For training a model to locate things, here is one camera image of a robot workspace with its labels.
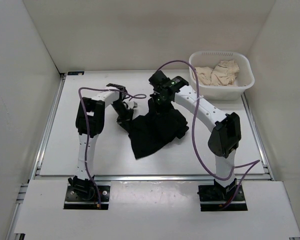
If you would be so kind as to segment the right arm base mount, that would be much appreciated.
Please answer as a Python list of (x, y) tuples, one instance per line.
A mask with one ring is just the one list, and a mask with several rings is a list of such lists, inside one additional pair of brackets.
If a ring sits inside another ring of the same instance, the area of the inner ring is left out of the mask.
[(247, 203), (242, 184), (234, 181), (223, 187), (216, 180), (213, 184), (198, 186), (201, 212), (243, 212), (247, 211)]

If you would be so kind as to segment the black trousers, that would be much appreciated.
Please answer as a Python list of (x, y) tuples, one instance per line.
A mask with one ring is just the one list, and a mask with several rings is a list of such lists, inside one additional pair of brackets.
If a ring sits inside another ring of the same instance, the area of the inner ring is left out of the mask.
[(189, 130), (186, 118), (172, 104), (164, 112), (157, 111), (152, 98), (147, 104), (145, 115), (133, 119), (133, 110), (129, 109), (117, 117), (117, 123), (128, 133), (137, 160), (156, 153), (175, 138), (183, 138)]

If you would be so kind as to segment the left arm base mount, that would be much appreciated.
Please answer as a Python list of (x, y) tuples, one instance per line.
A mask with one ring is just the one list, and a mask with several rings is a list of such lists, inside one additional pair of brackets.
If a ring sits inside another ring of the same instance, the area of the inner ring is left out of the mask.
[(76, 176), (68, 179), (63, 208), (66, 210), (108, 210), (111, 186), (99, 185)]

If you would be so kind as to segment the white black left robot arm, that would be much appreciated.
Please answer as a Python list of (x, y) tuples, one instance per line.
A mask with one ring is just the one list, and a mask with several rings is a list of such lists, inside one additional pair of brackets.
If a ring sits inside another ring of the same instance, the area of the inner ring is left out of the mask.
[(81, 87), (75, 127), (79, 136), (77, 170), (68, 182), (73, 191), (83, 200), (101, 200), (100, 190), (92, 174), (96, 143), (105, 126), (105, 111), (112, 106), (117, 113), (117, 123), (129, 130), (135, 104), (129, 106), (125, 99), (131, 97), (125, 86), (109, 83), (104, 89)]

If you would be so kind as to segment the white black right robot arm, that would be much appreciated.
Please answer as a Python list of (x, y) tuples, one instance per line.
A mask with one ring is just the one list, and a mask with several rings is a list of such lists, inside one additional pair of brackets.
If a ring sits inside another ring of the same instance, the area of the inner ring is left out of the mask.
[(239, 115), (216, 108), (181, 76), (170, 79), (158, 70), (149, 78), (149, 83), (153, 87), (150, 97), (158, 114), (168, 114), (172, 104), (176, 103), (192, 113), (194, 120), (200, 120), (207, 127), (210, 132), (207, 145), (215, 156), (216, 169), (211, 174), (214, 193), (220, 200), (228, 199), (237, 185), (234, 161), (242, 138)]

